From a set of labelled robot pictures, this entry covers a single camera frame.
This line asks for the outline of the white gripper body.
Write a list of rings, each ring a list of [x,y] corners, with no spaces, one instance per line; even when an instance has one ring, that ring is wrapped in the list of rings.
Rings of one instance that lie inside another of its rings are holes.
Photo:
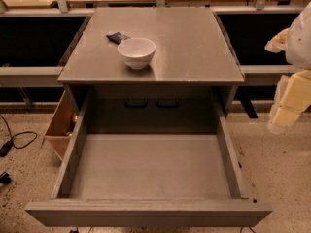
[[[285,54],[293,66],[311,69],[311,2],[291,24]]]

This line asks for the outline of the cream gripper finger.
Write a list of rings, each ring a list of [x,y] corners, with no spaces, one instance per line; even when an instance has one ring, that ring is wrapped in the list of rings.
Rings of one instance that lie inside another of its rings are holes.
[[[264,49],[269,52],[278,53],[284,51],[287,43],[289,29],[286,28],[275,35],[271,40],[267,42]]]
[[[304,70],[290,77],[282,76],[269,113],[269,131],[275,134],[285,132],[310,106],[311,71]]]

